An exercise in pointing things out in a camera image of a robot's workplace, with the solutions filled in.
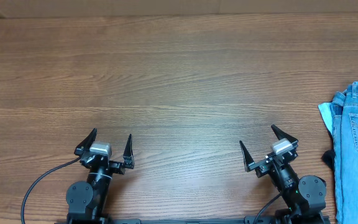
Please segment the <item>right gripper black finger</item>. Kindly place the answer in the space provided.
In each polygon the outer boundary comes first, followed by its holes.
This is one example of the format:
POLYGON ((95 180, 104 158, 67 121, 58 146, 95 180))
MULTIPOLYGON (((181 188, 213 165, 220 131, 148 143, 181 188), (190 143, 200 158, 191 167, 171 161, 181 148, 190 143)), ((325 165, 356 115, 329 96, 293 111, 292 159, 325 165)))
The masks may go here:
POLYGON ((298 140, 297 138, 289 135, 288 133, 282 131, 279 127, 277 127, 276 125, 272 124, 271 125, 271 129, 273 130, 273 132, 275 133, 276 137, 278 140, 282 140, 282 139, 287 139, 293 146, 297 146, 298 145, 298 140))
POLYGON ((244 143, 242 141, 239 141, 239 144, 240 144, 240 147, 242 150, 245 171, 250 172, 253 170, 252 166, 255 164, 255 162, 254 162, 252 156, 250 155, 249 151, 245 147, 244 143))

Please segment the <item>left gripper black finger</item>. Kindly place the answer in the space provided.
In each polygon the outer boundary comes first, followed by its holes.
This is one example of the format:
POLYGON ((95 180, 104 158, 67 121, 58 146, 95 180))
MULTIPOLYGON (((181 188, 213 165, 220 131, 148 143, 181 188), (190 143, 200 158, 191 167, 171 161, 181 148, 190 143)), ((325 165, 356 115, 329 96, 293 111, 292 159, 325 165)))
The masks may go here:
POLYGON ((82 142, 77 145, 74 151, 74 155, 82 156, 84 152, 89 151, 92 143, 94 143, 97 136, 97 129, 93 128, 93 130, 89 133, 89 135, 82 140, 82 142))
POLYGON ((133 169, 135 166, 134 155, 132 150, 132 134, 129 135, 126 147, 123 153, 124 167, 126 169, 133 169))

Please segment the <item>light blue denim jeans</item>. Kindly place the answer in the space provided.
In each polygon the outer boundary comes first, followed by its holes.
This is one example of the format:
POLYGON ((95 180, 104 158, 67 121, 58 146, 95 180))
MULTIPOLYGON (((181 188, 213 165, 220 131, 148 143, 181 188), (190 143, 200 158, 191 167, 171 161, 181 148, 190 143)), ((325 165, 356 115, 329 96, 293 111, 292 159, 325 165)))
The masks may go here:
POLYGON ((358 223, 358 82, 334 95, 334 177, 338 223, 358 223))

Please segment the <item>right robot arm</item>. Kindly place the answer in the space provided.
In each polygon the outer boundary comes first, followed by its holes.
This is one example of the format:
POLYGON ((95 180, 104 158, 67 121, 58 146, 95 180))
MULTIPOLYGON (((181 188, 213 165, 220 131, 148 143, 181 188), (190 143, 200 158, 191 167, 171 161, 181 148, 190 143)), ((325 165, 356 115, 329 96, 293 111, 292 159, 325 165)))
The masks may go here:
POLYGON ((322 210, 326 207, 326 182, 315 175, 301 178, 293 170, 290 163, 298 154, 297 138, 271 125, 278 141, 271 145, 271 153, 259 162, 253 160, 242 141, 239 142, 246 172, 255 171, 258 178, 268 175, 278 190, 274 196, 254 216, 246 216, 245 223, 276 224, 326 224, 329 217, 322 210))

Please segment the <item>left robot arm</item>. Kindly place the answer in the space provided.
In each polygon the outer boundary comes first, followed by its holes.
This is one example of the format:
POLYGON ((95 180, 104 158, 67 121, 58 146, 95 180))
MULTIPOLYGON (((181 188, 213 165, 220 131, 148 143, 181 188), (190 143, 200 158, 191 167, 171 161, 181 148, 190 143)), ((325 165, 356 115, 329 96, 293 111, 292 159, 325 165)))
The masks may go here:
POLYGON ((94 128, 75 148, 74 154, 89 173, 85 181, 71 184, 66 192, 67 223, 112 223, 112 218, 104 213, 112 176, 123 175, 135 166, 131 135, 122 162, 111 160, 110 143, 97 141, 96 136, 97 129, 94 128))

